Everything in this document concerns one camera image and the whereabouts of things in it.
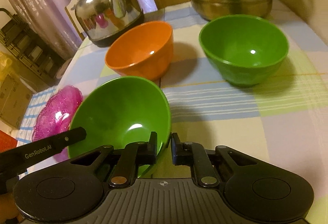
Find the person's hand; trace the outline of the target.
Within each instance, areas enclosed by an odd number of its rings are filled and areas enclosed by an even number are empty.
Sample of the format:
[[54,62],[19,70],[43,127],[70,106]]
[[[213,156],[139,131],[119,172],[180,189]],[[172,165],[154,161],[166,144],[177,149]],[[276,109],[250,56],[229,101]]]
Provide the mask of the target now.
[[2,194],[0,200],[0,222],[5,223],[8,219],[15,219],[18,223],[23,221],[23,217],[16,207],[12,193]]

